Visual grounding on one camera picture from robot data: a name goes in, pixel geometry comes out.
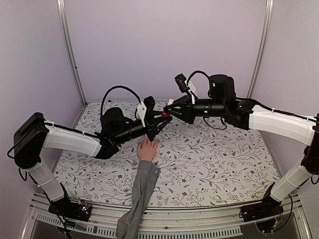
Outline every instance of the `gray long-sleeve shirt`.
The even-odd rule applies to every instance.
[[[140,221],[159,178],[160,169],[152,162],[140,161],[133,184],[132,208],[119,220],[116,229],[117,239],[136,239]]]

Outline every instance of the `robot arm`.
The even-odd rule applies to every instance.
[[[208,77],[209,99],[197,98],[189,85],[190,78],[187,80],[180,74],[175,80],[187,96],[167,105],[164,108],[167,114],[187,123],[194,123],[196,117],[222,117],[235,127],[271,132],[307,146],[303,160],[269,187],[261,203],[242,207],[244,221],[282,213],[281,201],[319,174],[319,114],[316,118],[300,116],[268,108],[256,100],[236,98],[234,80],[226,75]]]
[[[172,117],[162,117],[162,112],[154,111],[152,97],[147,97],[140,105],[141,109],[137,110],[140,119],[137,120],[124,117],[120,108],[108,109],[101,117],[102,130],[95,135],[57,125],[45,120],[43,114],[35,113],[14,134],[14,146],[8,155],[14,150],[16,165],[45,192],[50,200],[50,212],[88,221],[90,205],[70,201],[63,185],[41,160],[40,152],[42,148],[57,148],[108,159],[119,151],[122,143],[131,139],[146,134],[152,141]]]

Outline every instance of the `human hand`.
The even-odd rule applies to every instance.
[[[138,157],[140,161],[152,162],[159,144],[159,141],[150,142],[149,138],[144,135],[143,142],[138,146]]]

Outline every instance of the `floral pattern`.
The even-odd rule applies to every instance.
[[[164,102],[156,104],[161,110]],[[111,102],[124,115],[134,118],[135,102]],[[90,103],[76,128],[94,133],[101,129],[100,103]],[[218,118],[209,118],[223,127]],[[279,179],[275,164],[259,132],[228,125],[209,128],[202,119],[187,124],[174,118],[157,135],[161,143],[154,164],[160,177],[150,207],[221,206],[260,200],[269,185]],[[107,160],[64,151],[55,177],[69,195],[94,202],[131,205],[131,192],[138,167],[137,145],[126,142]]]

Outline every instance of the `white wall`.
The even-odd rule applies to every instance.
[[[34,112],[72,126],[81,104],[55,0],[2,1],[0,6],[0,238],[17,239],[34,187],[6,152]],[[56,151],[47,152],[52,165]]]
[[[194,70],[235,79],[247,94],[260,43],[266,1],[68,0],[66,13],[88,101],[114,85],[158,100],[181,95],[174,77]],[[207,97],[205,77],[194,77]],[[134,97],[124,90],[113,100]]]
[[[319,1],[276,0],[254,98],[304,115],[319,113]],[[302,158],[304,146],[264,133],[282,174]],[[319,238],[319,190],[307,182],[299,196],[314,238]]]

